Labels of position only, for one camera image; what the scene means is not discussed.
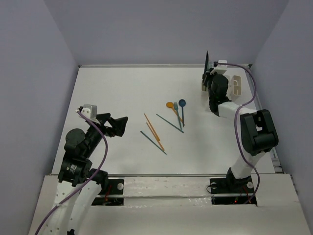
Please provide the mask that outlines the black handled steel knife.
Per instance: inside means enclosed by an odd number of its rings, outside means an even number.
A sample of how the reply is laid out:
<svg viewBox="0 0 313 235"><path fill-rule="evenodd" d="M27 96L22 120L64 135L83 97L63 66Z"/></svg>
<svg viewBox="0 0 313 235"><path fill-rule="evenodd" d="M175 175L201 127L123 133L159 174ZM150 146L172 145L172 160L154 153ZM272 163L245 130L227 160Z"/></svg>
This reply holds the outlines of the black handled steel knife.
<svg viewBox="0 0 313 235"><path fill-rule="evenodd" d="M205 64L204 64L204 72L203 72L204 74L206 74L206 72L207 72L208 65L209 65L209 53L208 53L208 51L206 51Z"/></svg>

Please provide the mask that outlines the blue plastic spoon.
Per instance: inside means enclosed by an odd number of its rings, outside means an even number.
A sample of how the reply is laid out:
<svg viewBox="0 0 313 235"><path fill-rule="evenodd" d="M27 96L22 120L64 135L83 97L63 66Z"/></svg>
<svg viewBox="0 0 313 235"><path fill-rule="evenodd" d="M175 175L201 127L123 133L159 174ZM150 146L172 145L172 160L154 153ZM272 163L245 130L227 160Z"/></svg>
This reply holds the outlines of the blue plastic spoon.
<svg viewBox="0 0 313 235"><path fill-rule="evenodd" d="M186 101L184 99L180 99L179 100L179 106L181 107L181 114L182 114L182 123L183 123L183 126L185 126L185 123L184 123L184 106L186 105Z"/></svg>

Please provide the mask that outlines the teal plastic fork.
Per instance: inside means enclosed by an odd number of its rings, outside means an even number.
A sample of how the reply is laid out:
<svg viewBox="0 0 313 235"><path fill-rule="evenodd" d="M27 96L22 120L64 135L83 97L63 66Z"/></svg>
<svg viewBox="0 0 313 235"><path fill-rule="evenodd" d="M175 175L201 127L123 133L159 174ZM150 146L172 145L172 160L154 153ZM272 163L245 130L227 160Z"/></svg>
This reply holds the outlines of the teal plastic fork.
<svg viewBox="0 0 313 235"><path fill-rule="evenodd" d="M174 102L174 110L176 111L176 115L177 115L178 120L179 120L179 127L182 130L182 125L181 125L181 120L180 120L180 116L179 116L178 103L177 102Z"/></svg>

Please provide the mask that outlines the orange plastic spoon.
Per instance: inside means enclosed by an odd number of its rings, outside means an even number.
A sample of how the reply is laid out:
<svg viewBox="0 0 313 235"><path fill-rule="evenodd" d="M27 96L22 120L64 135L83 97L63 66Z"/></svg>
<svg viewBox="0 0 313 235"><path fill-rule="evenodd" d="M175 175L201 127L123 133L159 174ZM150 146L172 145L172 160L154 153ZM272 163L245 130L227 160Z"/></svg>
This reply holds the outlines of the orange plastic spoon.
<svg viewBox="0 0 313 235"><path fill-rule="evenodd" d="M178 112L174 109L174 103L173 102L167 102L166 106L168 108L171 108L173 110L173 112L176 114L176 116L179 117Z"/></svg>

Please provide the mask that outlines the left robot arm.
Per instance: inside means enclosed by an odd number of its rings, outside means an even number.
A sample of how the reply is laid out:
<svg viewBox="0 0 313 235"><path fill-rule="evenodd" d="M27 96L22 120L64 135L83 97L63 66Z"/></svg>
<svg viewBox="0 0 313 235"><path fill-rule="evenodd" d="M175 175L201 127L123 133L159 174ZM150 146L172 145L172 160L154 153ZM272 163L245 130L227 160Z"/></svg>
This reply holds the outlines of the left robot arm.
<svg viewBox="0 0 313 235"><path fill-rule="evenodd" d="M98 168L89 159L100 141L123 136L128 117L113 119L109 113L97 114L91 109L76 110L89 125L86 132L72 129L66 135L65 154L58 174L58 184L51 210L39 224L37 235L77 235L83 220L99 193L110 190L108 173L101 170L108 154Z"/></svg>

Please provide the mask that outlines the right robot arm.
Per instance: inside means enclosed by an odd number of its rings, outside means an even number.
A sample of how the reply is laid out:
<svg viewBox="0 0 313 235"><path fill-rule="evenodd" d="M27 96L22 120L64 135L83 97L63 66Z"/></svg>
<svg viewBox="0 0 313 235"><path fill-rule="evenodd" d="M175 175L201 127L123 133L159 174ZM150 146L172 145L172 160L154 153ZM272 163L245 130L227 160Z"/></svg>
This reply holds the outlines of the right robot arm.
<svg viewBox="0 0 313 235"><path fill-rule="evenodd" d="M202 86L208 91L210 111L218 117L233 121L240 152L226 177L210 183L213 194L222 191L233 193L245 186L252 172L257 171L259 160L279 142L270 111L253 110L234 103L227 96L228 83L228 78L214 69L206 71L202 77Z"/></svg>

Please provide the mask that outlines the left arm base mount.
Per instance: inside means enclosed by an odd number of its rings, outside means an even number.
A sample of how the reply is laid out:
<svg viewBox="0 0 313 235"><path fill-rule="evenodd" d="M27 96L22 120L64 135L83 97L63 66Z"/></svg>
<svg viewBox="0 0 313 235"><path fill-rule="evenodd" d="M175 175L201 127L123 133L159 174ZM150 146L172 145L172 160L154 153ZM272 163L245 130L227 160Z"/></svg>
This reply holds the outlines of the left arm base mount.
<svg viewBox="0 0 313 235"><path fill-rule="evenodd" d="M92 206L123 206L124 178L109 177L108 185L94 199Z"/></svg>

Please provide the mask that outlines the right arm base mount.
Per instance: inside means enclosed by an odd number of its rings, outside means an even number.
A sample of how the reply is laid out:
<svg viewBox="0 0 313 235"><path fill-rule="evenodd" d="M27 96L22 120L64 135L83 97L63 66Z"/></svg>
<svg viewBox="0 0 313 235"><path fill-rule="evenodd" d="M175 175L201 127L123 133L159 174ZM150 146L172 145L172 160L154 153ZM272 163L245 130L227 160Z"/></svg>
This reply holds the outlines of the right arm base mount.
<svg viewBox="0 0 313 235"><path fill-rule="evenodd" d="M254 185L252 178L248 177L243 182L228 186L226 178L211 178L206 190L211 194L213 205L256 205Z"/></svg>

